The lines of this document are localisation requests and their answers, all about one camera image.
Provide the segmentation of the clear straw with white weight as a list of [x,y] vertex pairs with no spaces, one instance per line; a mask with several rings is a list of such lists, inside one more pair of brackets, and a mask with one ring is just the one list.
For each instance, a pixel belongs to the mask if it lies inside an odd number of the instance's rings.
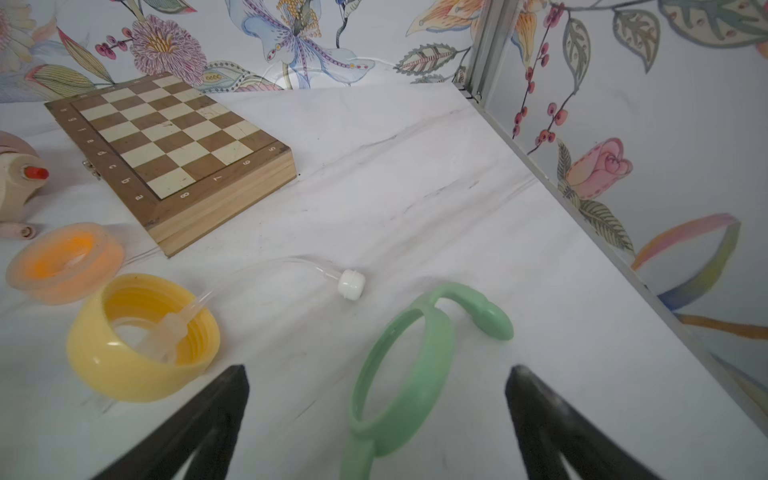
[[308,267],[311,271],[319,273],[323,278],[329,279],[336,286],[338,294],[349,301],[358,300],[365,288],[365,276],[352,269],[344,271],[337,270],[330,264],[315,261],[306,256],[292,256],[276,258],[254,263],[247,267],[237,270],[233,274],[220,280],[213,289],[208,290],[187,303],[179,313],[165,314],[159,321],[158,326],[149,326],[147,320],[140,320],[137,315],[120,314],[117,319],[117,326],[127,325],[129,320],[138,320],[138,325],[143,327],[148,333],[142,339],[143,343],[167,343],[171,341],[178,343],[182,338],[182,332],[186,331],[187,325],[205,307],[227,289],[233,285],[243,283],[249,275],[266,272],[272,267],[283,265],[301,265]]

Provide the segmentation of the yellow bottle collar with nipple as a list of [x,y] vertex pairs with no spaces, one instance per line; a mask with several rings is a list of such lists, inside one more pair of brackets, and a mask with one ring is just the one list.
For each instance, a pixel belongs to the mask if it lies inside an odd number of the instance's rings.
[[166,315],[194,299],[158,276],[115,277],[86,300],[75,318],[66,345],[70,366],[93,391],[119,402],[147,403],[174,394],[216,357],[221,344],[216,319],[209,310],[200,311],[162,354],[147,339]]

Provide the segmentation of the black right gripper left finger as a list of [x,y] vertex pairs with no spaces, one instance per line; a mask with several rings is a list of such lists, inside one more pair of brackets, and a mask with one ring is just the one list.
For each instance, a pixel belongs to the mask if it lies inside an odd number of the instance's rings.
[[232,365],[97,479],[227,477],[249,397],[245,367]]

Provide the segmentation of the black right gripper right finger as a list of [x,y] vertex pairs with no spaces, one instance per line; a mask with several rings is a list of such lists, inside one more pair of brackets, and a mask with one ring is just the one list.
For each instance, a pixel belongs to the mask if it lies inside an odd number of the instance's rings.
[[516,365],[505,397],[530,479],[656,479],[525,365]]

